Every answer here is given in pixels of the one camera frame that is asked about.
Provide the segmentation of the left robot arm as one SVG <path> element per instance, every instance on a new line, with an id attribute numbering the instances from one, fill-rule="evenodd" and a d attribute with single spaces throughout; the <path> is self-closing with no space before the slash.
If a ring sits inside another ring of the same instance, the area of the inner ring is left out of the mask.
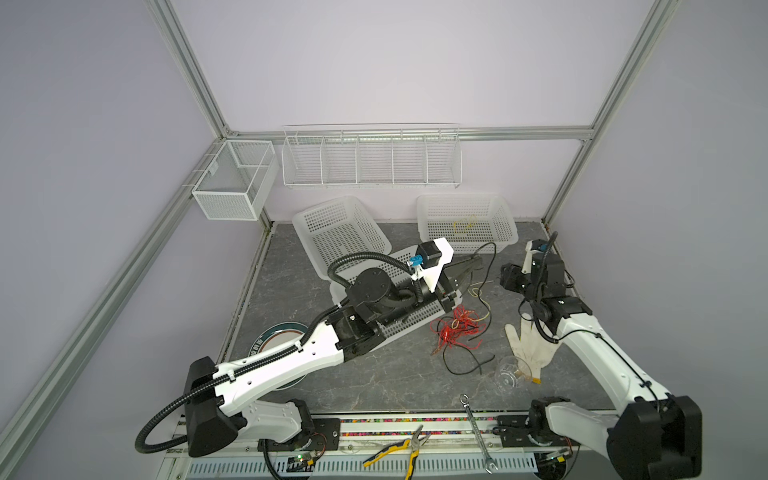
<path id="1" fill-rule="evenodd" d="M 264 442 L 309 440 L 315 427 L 304 401 L 274 404 L 263 396 L 393 341 L 391 326 L 428 307 L 452 313 L 461 302 L 463 284 L 481 266 L 478 255 L 455 259 L 441 239 L 418 245 L 406 261 L 370 251 L 336 259 L 327 275 L 345 291 L 339 302 L 318 314 L 295 340 L 240 360 L 194 361 L 182 395 L 140 429 L 135 450 L 152 454 L 186 445 L 189 456 L 197 458 L 249 431 Z"/>

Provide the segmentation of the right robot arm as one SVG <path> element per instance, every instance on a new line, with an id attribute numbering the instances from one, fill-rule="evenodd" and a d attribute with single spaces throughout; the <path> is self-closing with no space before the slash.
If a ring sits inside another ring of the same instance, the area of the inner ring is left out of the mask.
<path id="1" fill-rule="evenodd" d="M 567 346 L 595 377 L 614 411 L 598 414 L 565 397 L 532 401 L 526 428 L 543 445 L 568 438 L 608 459 L 623 479 L 691 479 L 702 472 L 703 418 L 688 396 L 675 396 L 607 334 L 593 310 L 570 294 L 555 239 L 533 240 L 522 265 L 502 266 L 499 283 L 530 309 L 505 333 L 523 375 L 538 380 Z"/>

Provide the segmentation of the white basket back right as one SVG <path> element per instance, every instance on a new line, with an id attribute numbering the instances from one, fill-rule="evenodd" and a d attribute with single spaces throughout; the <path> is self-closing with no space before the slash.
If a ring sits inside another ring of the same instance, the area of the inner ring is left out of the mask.
<path id="1" fill-rule="evenodd" d="M 457 254 L 491 253 L 486 243 L 500 252 L 519 240 L 510 207 L 500 195 L 422 195 L 416 213 L 421 241 L 444 237 Z"/>

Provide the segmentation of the white work glove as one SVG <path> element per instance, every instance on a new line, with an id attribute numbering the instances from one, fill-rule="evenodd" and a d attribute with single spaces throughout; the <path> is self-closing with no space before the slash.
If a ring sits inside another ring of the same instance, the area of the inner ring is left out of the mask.
<path id="1" fill-rule="evenodd" d="M 559 345 L 545 339 L 526 314 L 520 318 L 518 328 L 506 324 L 504 332 L 512 353 L 518 358 L 518 365 L 523 368 L 523 375 L 540 384 L 542 370 L 551 363 Z"/>

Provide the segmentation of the clear plastic cup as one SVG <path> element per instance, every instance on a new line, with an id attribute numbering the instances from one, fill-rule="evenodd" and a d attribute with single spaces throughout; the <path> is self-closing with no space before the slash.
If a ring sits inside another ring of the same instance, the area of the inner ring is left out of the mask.
<path id="1" fill-rule="evenodd" d="M 494 386 L 500 394 L 510 394 L 533 380 L 530 366 L 521 358 L 510 355 L 498 361 Z"/>

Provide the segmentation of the silver wrench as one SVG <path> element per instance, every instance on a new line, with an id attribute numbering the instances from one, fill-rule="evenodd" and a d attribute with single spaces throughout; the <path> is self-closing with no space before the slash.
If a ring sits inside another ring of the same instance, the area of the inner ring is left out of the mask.
<path id="1" fill-rule="evenodd" d="M 484 470 L 488 474 L 494 474 L 499 469 L 499 467 L 496 464 L 495 460 L 491 457 L 488 451 L 487 445 L 482 437 L 481 431 L 479 429 L 479 426 L 477 424 L 477 421 L 471 409 L 469 396 L 466 393 L 462 393 L 459 397 L 459 400 L 462 407 L 464 408 L 465 414 L 471 426 L 477 445 L 480 448 L 480 451 L 483 457 Z"/>

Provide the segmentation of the white basket back left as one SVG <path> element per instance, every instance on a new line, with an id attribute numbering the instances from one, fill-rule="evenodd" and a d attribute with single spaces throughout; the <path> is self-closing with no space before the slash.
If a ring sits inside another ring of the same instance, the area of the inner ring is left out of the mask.
<path id="1" fill-rule="evenodd" d="M 391 243 L 365 206 L 343 196 L 297 213 L 292 225 L 320 279 L 328 281 L 328 266 L 361 251 L 389 254 Z"/>

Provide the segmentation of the round plate green rim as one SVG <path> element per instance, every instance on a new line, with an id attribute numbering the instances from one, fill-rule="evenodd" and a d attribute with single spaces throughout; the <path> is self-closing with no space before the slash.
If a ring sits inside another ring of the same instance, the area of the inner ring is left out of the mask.
<path id="1" fill-rule="evenodd" d="M 254 356 L 264 351 L 276 348 L 284 343 L 299 340 L 308 327 L 297 322 L 283 322 L 263 331 L 252 344 L 248 355 Z"/>

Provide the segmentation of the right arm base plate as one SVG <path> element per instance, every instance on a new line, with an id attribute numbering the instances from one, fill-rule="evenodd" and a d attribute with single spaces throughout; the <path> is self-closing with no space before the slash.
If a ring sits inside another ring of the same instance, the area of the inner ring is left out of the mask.
<path id="1" fill-rule="evenodd" d="M 536 427 L 528 415 L 499 415 L 492 434 L 499 438 L 503 448 L 533 447 L 539 445 L 534 436 Z"/>

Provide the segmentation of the yellow handled pliers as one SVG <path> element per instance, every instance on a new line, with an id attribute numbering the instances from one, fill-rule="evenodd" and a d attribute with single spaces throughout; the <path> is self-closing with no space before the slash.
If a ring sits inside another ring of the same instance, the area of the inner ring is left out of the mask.
<path id="1" fill-rule="evenodd" d="M 407 453 L 408 458 L 406 461 L 405 480 L 412 480 L 416 471 L 417 460 L 420 455 L 421 448 L 430 439 L 430 433 L 423 433 L 423 426 L 420 425 L 413 434 L 405 440 L 391 443 L 381 450 L 371 455 L 363 462 L 364 468 L 369 468 L 375 463 L 381 461 L 388 455 L 395 453 Z"/>

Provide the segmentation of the aluminium frame rails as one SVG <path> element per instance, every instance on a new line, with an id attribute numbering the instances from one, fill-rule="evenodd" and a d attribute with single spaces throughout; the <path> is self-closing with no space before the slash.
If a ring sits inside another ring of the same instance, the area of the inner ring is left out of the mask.
<path id="1" fill-rule="evenodd" d="M 318 418 L 299 401 L 274 404 L 252 402 L 242 411 L 227 412 L 215 403 L 185 403 L 186 432 L 159 444 L 150 444 L 150 432 L 169 415 L 153 417 L 139 432 L 135 448 L 143 454 L 184 446 L 191 457 L 211 455 L 238 440 L 255 444 L 267 454 L 293 456 L 307 470 L 327 467 L 329 462 L 354 457 L 360 468 L 372 469 L 381 458 L 406 460 L 428 453 L 456 451 L 468 455 L 483 452 L 501 442 L 492 435 L 500 429 L 488 418 L 459 413 L 425 414 L 384 418 Z"/>

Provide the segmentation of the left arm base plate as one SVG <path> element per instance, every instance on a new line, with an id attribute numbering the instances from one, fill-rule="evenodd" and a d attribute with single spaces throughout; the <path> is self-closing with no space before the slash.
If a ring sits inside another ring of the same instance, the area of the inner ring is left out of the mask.
<path id="1" fill-rule="evenodd" d="M 313 429 L 299 433 L 294 439 L 279 443 L 273 440 L 260 440 L 257 449 L 262 452 L 264 445 L 270 452 L 291 451 L 336 451 L 341 437 L 341 419 L 338 417 L 313 418 Z"/>

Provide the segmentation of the white mesh wall box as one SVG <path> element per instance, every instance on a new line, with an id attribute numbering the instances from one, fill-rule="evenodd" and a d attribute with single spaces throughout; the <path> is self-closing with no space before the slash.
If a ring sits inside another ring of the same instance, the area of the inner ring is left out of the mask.
<path id="1" fill-rule="evenodd" d="M 270 141 L 225 140 L 192 194 L 209 220 L 257 221 L 279 172 Z"/>

